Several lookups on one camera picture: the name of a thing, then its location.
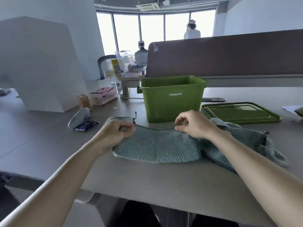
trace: person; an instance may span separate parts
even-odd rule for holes
[[[196,139],[208,139],[216,145],[279,227],[302,226],[302,181],[237,141],[229,132],[215,126],[200,112],[183,112],[175,123],[178,124],[175,128],[177,131]],[[62,226],[96,158],[123,138],[130,137],[134,131],[135,125],[127,121],[106,122],[90,141],[10,213],[0,223],[0,227]]]
[[[196,21],[190,20],[187,24],[187,30],[184,34],[184,39],[201,38],[201,33],[199,30],[196,30],[196,27]]]
[[[137,65],[146,65],[148,50],[146,50],[144,48],[144,41],[139,41],[138,47],[139,47],[139,50],[134,53],[134,59],[136,60],[136,64]]]

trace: ceiling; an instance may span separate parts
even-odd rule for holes
[[[228,0],[159,0],[159,10],[141,12],[136,5],[156,2],[155,0],[94,0],[96,10],[105,12],[167,13],[216,8],[218,3]]]

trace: pink packaging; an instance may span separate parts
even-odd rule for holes
[[[117,98],[116,89],[113,87],[102,87],[89,94],[93,105],[101,106]]]

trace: white cap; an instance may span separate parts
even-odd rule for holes
[[[188,22],[188,24],[195,24],[195,23],[196,23],[195,20],[190,20],[190,21]]]

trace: paper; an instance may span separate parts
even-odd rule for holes
[[[297,115],[297,113],[295,113],[295,110],[297,110],[300,107],[303,107],[303,105],[283,106],[282,108]]]

